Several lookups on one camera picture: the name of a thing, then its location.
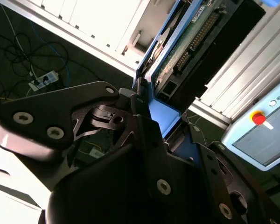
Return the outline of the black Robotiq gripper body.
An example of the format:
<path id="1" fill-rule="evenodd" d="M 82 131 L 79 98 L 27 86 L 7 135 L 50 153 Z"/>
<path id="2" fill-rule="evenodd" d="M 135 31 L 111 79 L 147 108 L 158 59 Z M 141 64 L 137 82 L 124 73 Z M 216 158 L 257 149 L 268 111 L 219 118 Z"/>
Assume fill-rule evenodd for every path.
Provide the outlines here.
<path id="1" fill-rule="evenodd" d="M 170 203 L 147 189 L 140 152 L 130 145 L 64 177 L 45 210 L 48 224 L 219 224 L 221 212 L 194 166 L 169 155 Z"/>

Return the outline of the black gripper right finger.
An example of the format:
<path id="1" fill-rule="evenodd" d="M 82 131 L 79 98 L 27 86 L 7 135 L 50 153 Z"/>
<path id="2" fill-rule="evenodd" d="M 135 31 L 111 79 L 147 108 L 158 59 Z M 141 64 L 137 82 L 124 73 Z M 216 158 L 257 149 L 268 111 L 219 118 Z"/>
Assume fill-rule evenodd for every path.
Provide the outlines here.
<path id="1" fill-rule="evenodd" d="M 203 145 L 202 130 L 188 124 L 196 150 L 190 157 L 203 176 L 210 214 L 207 224 L 280 224 L 280 209 L 221 142 Z"/>

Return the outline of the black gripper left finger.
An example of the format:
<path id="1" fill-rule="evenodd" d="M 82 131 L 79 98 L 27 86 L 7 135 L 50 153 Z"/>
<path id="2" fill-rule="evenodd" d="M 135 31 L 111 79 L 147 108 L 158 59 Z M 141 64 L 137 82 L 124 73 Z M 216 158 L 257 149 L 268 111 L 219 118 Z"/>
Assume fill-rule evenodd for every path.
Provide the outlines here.
<path id="1" fill-rule="evenodd" d="M 5 102 L 0 172 L 36 197 L 172 199 L 175 181 L 147 99 L 147 82 L 139 79 L 134 90 L 97 81 Z M 70 172 L 64 161 L 72 143 L 102 128 L 120 134 L 111 154 Z"/>

